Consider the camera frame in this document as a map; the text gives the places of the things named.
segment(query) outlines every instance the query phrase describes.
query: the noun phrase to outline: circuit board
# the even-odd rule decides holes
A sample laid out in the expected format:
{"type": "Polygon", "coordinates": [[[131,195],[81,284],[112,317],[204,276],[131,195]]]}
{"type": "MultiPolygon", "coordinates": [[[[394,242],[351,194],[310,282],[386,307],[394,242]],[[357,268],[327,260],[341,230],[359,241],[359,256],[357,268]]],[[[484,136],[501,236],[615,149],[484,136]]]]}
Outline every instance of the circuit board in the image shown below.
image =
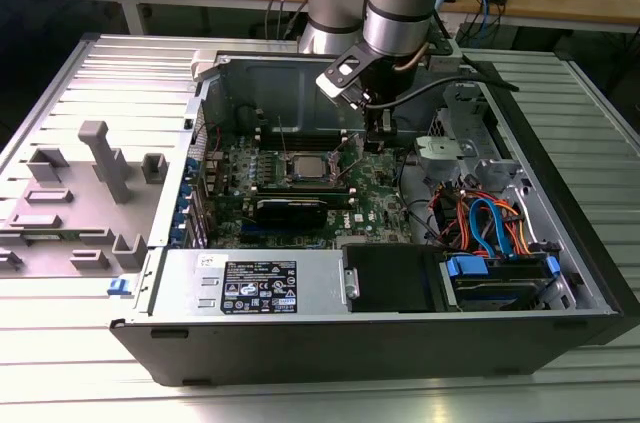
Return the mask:
{"type": "Polygon", "coordinates": [[[209,202],[216,226],[212,248],[340,248],[347,243],[409,243],[408,215],[396,191],[396,155],[345,145],[339,155],[339,181],[330,183],[322,165],[334,164],[331,152],[261,151],[239,138],[221,151],[227,160],[226,186],[209,202]],[[257,185],[272,198],[327,201],[326,224],[309,231],[247,233],[257,185]]]}

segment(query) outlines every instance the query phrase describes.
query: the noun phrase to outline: motherboard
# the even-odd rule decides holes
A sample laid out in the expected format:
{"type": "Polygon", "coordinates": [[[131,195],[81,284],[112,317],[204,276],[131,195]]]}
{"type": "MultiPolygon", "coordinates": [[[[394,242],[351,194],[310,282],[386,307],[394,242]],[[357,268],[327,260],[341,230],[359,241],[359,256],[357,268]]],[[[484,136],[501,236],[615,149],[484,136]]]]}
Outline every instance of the motherboard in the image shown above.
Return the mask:
{"type": "Polygon", "coordinates": [[[209,153],[209,247],[410,242],[396,150],[366,151],[355,133],[286,140],[226,138],[209,153]]]}

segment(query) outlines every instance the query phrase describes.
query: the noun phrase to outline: power supply label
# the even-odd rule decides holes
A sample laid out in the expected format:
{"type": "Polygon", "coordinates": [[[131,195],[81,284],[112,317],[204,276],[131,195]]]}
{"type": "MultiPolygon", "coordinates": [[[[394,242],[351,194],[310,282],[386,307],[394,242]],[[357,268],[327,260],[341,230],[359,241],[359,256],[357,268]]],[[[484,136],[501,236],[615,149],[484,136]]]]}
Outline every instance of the power supply label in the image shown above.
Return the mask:
{"type": "Polygon", "coordinates": [[[296,313],[295,261],[227,261],[222,312],[227,315],[296,313]]]}

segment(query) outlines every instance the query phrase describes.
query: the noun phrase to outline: metal table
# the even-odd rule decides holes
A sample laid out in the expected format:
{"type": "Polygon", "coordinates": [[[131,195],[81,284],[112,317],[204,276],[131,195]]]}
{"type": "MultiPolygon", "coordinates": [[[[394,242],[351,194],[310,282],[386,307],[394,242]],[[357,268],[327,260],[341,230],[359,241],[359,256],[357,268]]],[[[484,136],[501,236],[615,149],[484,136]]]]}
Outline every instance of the metal table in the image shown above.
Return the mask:
{"type": "MultiPolygon", "coordinates": [[[[131,36],[81,42],[0,155],[0,219],[30,177],[25,159],[38,145],[78,151],[64,144],[65,135],[75,134],[89,115],[106,119],[131,161],[149,148],[161,147],[170,155],[172,131],[193,91],[194,51],[244,44],[131,36]]],[[[293,48],[284,45],[282,51],[293,48]]],[[[574,63],[548,53],[468,54],[492,61],[503,78],[520,86],[517,102],[640,295],[638,136],[574,63]]],[[[111,317],[131,304],[107,297],[110,281],[0,280],[3,421],[149,415],[161,415],[163,421],[252,423],[640,419],[638,329],[605,347],[571,351],[532,376],[162,387],[106,329],[111,317]]]]}

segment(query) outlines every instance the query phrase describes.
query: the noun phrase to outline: blue cable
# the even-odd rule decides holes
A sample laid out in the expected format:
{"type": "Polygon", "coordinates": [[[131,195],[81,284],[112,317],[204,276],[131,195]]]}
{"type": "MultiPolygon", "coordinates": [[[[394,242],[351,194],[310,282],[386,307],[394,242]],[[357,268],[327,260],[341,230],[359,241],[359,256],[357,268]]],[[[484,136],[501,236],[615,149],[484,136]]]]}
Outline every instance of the blue cable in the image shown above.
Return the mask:
{"type": "Polygon", "coordinates": [[[495,222],[496,226],[496,235],[498,236],[500,251],[502,251],[504,255],[512,255],[513,250],[511,249],[511,243],[509,243],[507,235],[504,234],[504,225],[502,224],[502,215],[500,214],[500,210],[496,205],[493,204],[492,201],[487,200],[486,198],[478,198],[473,202],[471,208],[469,209],[469,226],[471,227],[471,234],[476,239],[478,244],[480,244],[485,250],[487,250],[487,253],[489,253],[489,257],[495,258],[496,252],[491,247],[491,245],[482,238],[482,235],[478,231],[477,213],[480,205],[483,203],[489,207],[489,210],[491,210],[491,214],[493,215],[493,221],[495,222]]]}
{"type": "Polygon", "coordinates": [[[487,25],[487,20],[489,19],[489,4],[487,3],[487,0],[482,0],[482,8],[484,10],[484,13],[483,13],[484,16],[482,17],[482,23],[480,23],[480,31],[478,32],[474,40],[478,38],[479,35],[484,35],[484,30],[487,25]]]}

